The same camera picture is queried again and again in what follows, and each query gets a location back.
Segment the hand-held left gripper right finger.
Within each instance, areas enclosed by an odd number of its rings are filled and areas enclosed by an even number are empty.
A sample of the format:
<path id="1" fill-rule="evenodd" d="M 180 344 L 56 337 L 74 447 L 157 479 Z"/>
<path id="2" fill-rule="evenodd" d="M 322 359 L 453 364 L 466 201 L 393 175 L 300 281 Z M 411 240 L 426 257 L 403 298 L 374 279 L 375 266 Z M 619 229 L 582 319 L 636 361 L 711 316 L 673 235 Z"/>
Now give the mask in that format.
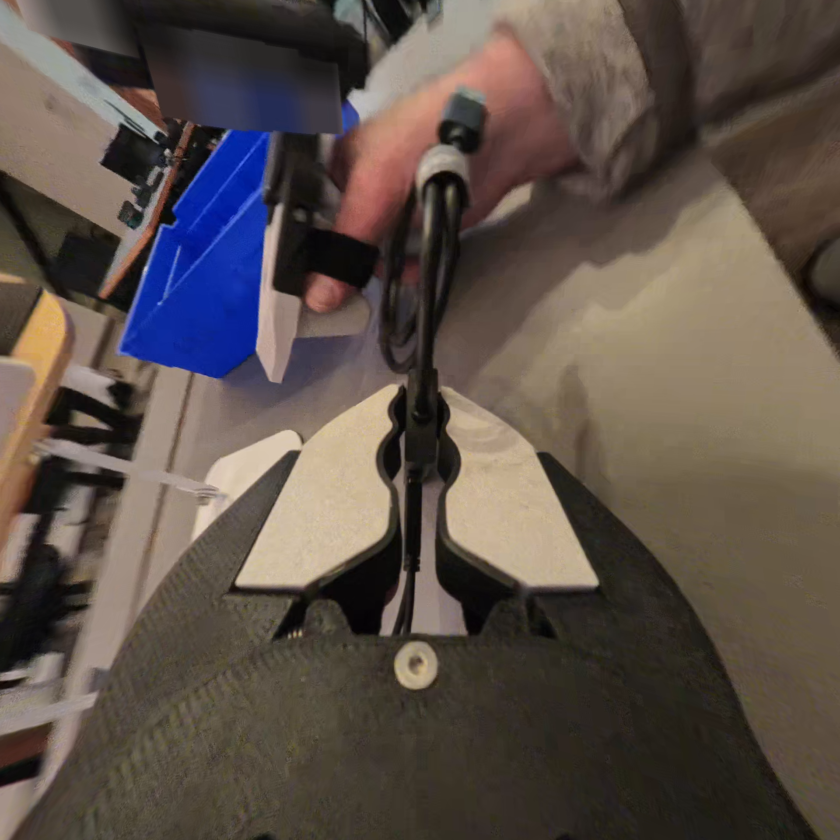
<path id="1" fill-rule="evenodd" d="M 477 635 L 494 607 L 599 586 L 538 451 L 450 387 L 438 400 L 435 570 Z"/>

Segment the person's right forearm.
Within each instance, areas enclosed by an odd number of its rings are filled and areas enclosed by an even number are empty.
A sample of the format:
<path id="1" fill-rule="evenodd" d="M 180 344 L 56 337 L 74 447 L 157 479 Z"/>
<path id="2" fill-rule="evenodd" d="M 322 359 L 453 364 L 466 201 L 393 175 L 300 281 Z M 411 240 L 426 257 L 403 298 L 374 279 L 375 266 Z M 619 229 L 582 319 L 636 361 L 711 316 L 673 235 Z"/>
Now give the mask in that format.
<path id="1" fill-rule="evenodd" d="M 494 24 L 548 83 L 579 158 L 565 177 L 569 192 L 620 196 L 694 135 L 682 2 L 499 2 Z"/>

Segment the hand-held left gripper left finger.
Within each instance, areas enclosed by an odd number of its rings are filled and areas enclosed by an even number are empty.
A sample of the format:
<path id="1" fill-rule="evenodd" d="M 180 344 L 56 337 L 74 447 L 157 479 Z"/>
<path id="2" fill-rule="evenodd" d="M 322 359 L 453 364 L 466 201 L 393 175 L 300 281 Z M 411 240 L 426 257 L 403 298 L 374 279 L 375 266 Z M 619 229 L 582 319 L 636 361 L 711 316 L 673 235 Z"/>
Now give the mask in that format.
<path id="1" fill-rule="evenodd" d="M 387 385 L 303 445 L 235 581 L 244 592 L 339 603 L 378 635 L 402 562 L 399 499 L 405 389 Z"/>

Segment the white stand with wooden board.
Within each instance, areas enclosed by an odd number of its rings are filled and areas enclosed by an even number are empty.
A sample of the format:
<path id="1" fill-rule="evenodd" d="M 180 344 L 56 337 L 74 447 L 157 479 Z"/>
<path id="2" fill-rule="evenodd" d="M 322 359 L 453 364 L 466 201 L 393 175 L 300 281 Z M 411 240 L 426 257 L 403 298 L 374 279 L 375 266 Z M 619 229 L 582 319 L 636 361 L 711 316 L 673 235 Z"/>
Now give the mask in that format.
<path id="1" fill-rule="evenodd" d="M 1 542 L 23 509 L 35 473 L 36 448 L 86 466 L 182 490 L 209 506 L 193 534 L 203 530 L 271 465 L 302 447 L 285 430 L 222 457 L 204 481 L 91 452 L 46 438 L 46 416 L 70 363 L 75 330 L 58 298 L 14 276 L 2 275 Z"/>

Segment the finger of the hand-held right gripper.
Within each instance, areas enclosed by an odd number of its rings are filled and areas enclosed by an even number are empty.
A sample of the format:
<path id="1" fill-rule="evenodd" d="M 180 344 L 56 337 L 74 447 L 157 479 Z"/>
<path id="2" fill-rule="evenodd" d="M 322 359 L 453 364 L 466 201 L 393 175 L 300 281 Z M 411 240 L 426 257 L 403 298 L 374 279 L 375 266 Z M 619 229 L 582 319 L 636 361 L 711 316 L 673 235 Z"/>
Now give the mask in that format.
<path id="1" fill-rule="evenodd" d="M 269 382 L 283 381 L 298 335 L 302 275 L 281 266 L 280 247 L 288 238 L 289 216 L 282 203 L 269 212 L 262 251 L 256 353 Z"/>

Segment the blue divided plastic bin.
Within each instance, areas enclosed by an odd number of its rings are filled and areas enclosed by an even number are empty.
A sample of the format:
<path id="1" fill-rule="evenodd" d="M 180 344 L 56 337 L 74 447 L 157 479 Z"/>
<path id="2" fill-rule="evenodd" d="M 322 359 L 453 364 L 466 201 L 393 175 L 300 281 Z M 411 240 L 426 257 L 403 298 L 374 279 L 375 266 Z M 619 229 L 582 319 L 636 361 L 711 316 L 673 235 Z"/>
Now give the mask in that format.
<path id="1" fill-rule="evenodd" d="M 256 353 L 270 135 L 226 131 L 157 228 L 121 354 L 220 379 Z"/>

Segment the person's right hand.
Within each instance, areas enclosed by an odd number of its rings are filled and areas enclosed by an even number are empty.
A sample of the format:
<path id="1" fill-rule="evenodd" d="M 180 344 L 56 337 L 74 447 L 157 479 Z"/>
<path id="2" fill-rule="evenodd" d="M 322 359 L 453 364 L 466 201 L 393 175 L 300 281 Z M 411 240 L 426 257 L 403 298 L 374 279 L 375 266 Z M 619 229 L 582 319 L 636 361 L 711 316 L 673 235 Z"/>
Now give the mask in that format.
<path id="1" fill-rule="evenodd" d="M 437 141 L 450 96 L 484 95 L 484 138 L 469 162 L 470 205 L 462 228 L 482 222 L 511 191 L 558 175 L 578 161 L 547 81 L 507 28 L 456 68 L 396 101 L 342 137 L 330 170 L 341 198 L 334 229 L 369 245 L 390 237 L 417 166 Z"/>

